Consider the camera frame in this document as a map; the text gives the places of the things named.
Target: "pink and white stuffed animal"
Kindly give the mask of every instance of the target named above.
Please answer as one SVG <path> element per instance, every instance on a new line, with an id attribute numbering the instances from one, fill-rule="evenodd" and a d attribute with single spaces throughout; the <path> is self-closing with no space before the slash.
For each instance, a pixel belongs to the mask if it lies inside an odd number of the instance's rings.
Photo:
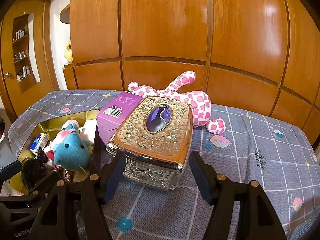
<path id="1" fill-rule="evenodd" d="M 146 97 L 159 96 L 163 98 L 172 98 L 191 105 L 194 126 L 206 126 L 207 130 L 214 134 L 221 134 L 225 131 L 226 125 L 223 119 L 210 119 L 211 101 L 208 95 L 203 91 L 192 91 L 180 94 L 177 90 L 188 84 L 192 84 L 196 79 L 196 73 L 186 71 L 172 81 L 165 90 L 155 90 L 150 86 L 139 86 L 137 82 L 131 82 L 128 89 L 131 93 Z"/>

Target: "wooden door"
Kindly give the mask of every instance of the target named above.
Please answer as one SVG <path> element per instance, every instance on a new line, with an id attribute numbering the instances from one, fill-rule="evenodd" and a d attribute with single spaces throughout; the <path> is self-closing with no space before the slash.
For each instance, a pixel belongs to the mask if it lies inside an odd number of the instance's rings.
<path id="1" fill-rule="evenodd" d="M 12 107 L 17 116 L 21 115 L 29 106 L 54 90 L 48 67 L 48 60 L 44 47 L 44 14 L 46 0 L 16 0 L 4 17 L 1 31 L 1 62 L 4 74 L 4 82 L 8 91 Z M 25 17 L 33 13 L 33 35 L 25 24 Z M 12 41 L 13 33 L 19 29 L 19 25 L 26 29 L 25 36 L 17 41 Z M 29 50 L 29 39 L 33 37 L 33 50 Z M 13 57 L 18 51 L 25 50 L 25 58 L 14 61 Z M 29 65 L 31 74 L 18 82 L 16 75 L 23 69 L 23 66 L 30 64 L 31 55 L 36 59 L 36 66 Z"/>

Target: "oval opening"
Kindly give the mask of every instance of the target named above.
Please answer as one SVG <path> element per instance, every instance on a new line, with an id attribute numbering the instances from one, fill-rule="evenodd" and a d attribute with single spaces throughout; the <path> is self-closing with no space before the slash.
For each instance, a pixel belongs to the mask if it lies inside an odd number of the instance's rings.
<path id="1" fill-rule="evenodd" d="M 159 132 L 164 129 L 171 117 L 171 111 L 166 106 L 160 106 L 151 111 L 147 118 L 146 129 L 148 132 Z"/>

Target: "blue flower print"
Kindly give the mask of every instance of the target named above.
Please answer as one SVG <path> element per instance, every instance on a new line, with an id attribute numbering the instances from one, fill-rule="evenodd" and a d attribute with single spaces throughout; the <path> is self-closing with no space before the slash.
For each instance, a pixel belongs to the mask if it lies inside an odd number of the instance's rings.
<path id="1" fill-rule="evenodd" d="M 116 226 L 120 229 L 121 232 L 126 232 L 132 229 L 132 221 L 130 218 L 120 217 Z"/>
<path id="2" fill-rule="evenodd" d="M 210 150 L 210 149 L 211 149 L 211 146 L 210 146 L 209 144 L 205 144 L 205 145 L 204 145 L 204 148 L 205 148 L 206 150 Z"/>

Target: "gray plaid bedsheet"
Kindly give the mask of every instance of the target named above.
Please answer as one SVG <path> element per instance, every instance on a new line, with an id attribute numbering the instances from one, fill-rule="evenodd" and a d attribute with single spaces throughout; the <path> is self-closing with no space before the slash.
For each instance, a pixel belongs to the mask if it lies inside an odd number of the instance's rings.
<path id="1" fill-rule="evenodd" d="M 65 114 L 101 109 L 119 93 L 110 90 L 49 93 L 10 127 L 12 152 L 18 156 L 38 123 Z M 257 180 L 273 204 L 287 237 L 299 239 L 320 211 L 320 167 L 304 132 L 261 114 L 215 104 L 211 118 L 225 121 L 226 131 L 221 135 L 231 145 L 216 147 L 210 141 L 213 134 L 206 128 L 196 128 L 191 149 L 199 151 L 218 174 L 243 183 Z M 296 198 L 303 202 L 300 210 L 294 205 Z M 123 178 L 103 211 L 114 239 L 191 240 L 202 239 L 212 207 L 201 198 L 188 166 L 179 186 L 171 192 Z M 236 236 L 238 212 L 239 203 L 235 202 L 229 239 Z M 81 213 L 78 227 L 81 238 L 85 239 Z"/>

